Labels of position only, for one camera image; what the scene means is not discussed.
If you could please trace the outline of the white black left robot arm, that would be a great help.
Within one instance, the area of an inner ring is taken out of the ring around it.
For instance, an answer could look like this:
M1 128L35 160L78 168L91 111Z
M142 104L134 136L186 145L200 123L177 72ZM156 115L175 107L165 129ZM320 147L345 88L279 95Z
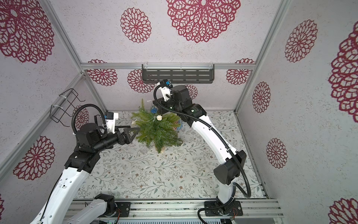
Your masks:
M75 129L76 147L65 163L65 168L54 185L47 202L32 221L33 224L61 224L81 185L89 177L100 153L113 148L116 144L131 144L140 128L124 126L123 132L108 132L106 126L96 123Z

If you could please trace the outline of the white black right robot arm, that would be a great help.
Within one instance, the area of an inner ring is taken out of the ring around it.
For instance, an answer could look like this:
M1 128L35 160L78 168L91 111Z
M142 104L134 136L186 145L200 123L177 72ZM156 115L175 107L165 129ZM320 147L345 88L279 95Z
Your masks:
M219 162L219 166L213 171L219 182L218 200L222 204L230 203L237 189L244 197L251 198L249 180L243 169L246 153L243 150L236 150L225 140L203 107L192 102L187 87L172 86L169 81L161 81L157 83L153 97L160 113L171 112L178 115L213 151Z

